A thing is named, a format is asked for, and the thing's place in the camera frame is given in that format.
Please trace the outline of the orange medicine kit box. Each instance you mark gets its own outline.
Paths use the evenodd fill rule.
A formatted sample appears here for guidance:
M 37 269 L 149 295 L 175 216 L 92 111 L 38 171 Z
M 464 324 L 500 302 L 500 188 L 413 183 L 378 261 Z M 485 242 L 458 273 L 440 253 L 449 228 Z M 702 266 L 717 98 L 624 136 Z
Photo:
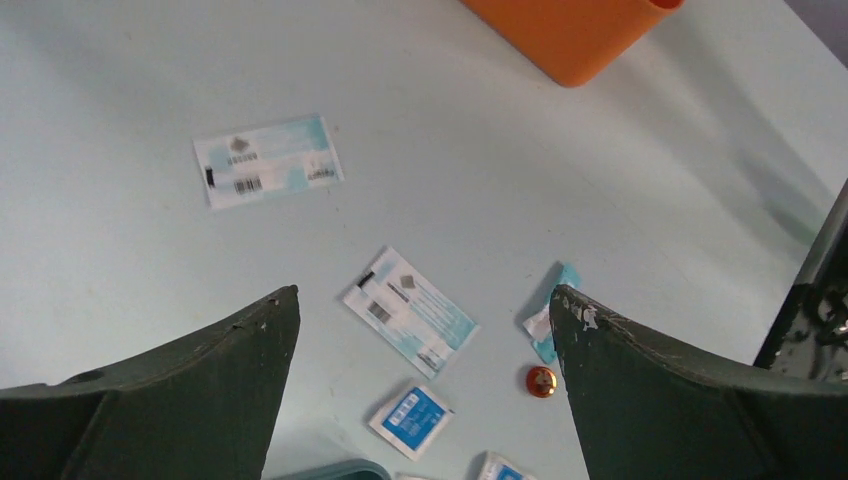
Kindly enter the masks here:
M 684 5 L 682 0 L 464 0 L 558 85 L 586 84 Z

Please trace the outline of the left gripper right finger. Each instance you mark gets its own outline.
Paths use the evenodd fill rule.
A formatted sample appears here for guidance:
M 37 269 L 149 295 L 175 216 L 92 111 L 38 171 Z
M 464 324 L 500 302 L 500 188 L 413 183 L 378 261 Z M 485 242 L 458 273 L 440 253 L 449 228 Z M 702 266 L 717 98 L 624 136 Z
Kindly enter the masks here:
M 707 352 L 578 290 L 550 298 L 594 479 L 843 479 L 847 390 Z

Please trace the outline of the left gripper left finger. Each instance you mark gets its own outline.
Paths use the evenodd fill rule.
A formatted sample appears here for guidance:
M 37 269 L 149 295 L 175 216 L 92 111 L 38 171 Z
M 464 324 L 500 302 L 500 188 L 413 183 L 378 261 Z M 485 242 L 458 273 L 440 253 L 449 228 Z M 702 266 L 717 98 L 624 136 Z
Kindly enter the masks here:
M 258 479 L 300 327 L 298 289 L 55 385 L 1 393 L 5 479 Z

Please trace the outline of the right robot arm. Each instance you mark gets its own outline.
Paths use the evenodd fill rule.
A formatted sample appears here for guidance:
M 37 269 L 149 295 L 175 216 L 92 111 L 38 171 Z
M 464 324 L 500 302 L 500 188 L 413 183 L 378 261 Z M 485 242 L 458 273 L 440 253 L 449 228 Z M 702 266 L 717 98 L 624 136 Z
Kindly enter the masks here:
M 847 383 L 847 189 L 816 236 L 754 365 Z

